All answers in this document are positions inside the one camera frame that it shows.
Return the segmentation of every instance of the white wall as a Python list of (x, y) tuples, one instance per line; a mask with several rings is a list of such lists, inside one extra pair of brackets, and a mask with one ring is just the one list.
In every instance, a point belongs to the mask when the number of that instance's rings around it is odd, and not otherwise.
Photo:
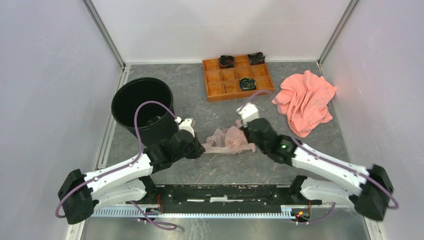
[(400, 209), (387, 239), (422, 239), (424, 2), (360, 1), (323, 64), (352, 160), (382, 165)]
[(93, 0), (126, 62), (317, 60), (349, 0)]
[(2, 1), (0, 50), (0, 239), (64, 239), (57, 192), (92, 169), (120, 68), (81, 0)]

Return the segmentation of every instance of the wooden tray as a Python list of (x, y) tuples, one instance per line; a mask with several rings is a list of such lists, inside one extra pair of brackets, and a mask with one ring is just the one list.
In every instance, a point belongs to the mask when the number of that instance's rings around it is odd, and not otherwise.
[[(259, 90), (274, 91), (267, 64), (250, 65), (247, 55), (234, 56), (232, 68), (220, 69), (218, 58), (203, 60), (204, 83), (208, 102), (247, 98)], [(241, 91), (239, 81), (244, 77), (256, 81), (256, 90)]]

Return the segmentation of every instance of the pink cloth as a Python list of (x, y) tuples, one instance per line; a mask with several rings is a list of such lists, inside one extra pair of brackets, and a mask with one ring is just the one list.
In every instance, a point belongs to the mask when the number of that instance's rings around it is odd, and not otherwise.
[(212, 136), (206, 138), (202, 146), (205, 154), (239, 154), (246, 150), (256, 150), (254, 143), (249, 143), (240, 127), (240, 120), (235, 121), (237, 126), (217, 129)]
[(307, 70), (304, 74), (289, 76), (280, 87), (272, 103), (277, 105), (279, 113), (287, 115), (288, 125), (299, 137), (306, 137), (318, 124), (333, 119), (327, 104), (337, 88), (323, 76)]

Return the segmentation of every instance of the black pot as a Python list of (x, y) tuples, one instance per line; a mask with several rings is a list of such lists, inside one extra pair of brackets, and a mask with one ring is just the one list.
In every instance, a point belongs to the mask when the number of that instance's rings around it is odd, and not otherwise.
[[(146, 101), (158, 101), (174, 113), (174, 96), (170, 87), (157, 78), (141, 77), (128, 82), (116, 92), (111, 106), (113, 118), (137, 136), (134, 115), (140, 104)], [(154, 103), (140, 109), (137, 127), (141, 141), (146, 147), (169, 139), (178, 131), (174, 117), (162, 106)]]

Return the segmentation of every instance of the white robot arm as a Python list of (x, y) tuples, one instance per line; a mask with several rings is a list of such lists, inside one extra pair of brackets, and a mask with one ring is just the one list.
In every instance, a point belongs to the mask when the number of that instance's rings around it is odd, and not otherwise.
[[(347, 163), (318, 152), (303, 142), (296, 143), (289, 136), (279, 135), (266, 119), (259, 117), (258, 109), (251, 103), (239, 108), (237, 113), (247, 140), (255, 143), (273, 161), (308, 170), (329, 180), (297, 176), (292, 186), (294, 185), (294, 194), (298, 198), (353, 206), (357, 212), (370, 219), (383, 220), (389, 198), (366, 179), (375, 179), (392, 193), (393, 186), (382, 167), (374, 165), (372, 169), (367, 169)], [(200, 145), (194, 131), (194, 123), (192, 118), (186, 118), (179, 124), (179, 131), (171, 139), (145, 149), (137, 162), (134, 162), (134, 156), (102, 170), (85, 174), (79, 169), (71, 172), (58, 193), (60, 200), (76, 185), (94, 181), (63, 203), (68, 223), (81, 222), (98, 209), (123, 202), (142, 199), (147, 200), (145, 202), (154, 202), (156, 193), (148, 188), (155, 189), (156, 186), (149, 175), (169, 168), (179, 159), (196, 159), (204, 153), (205, 149)], [(345, 166), (346, 169), (314, 157), (311, 153)]]

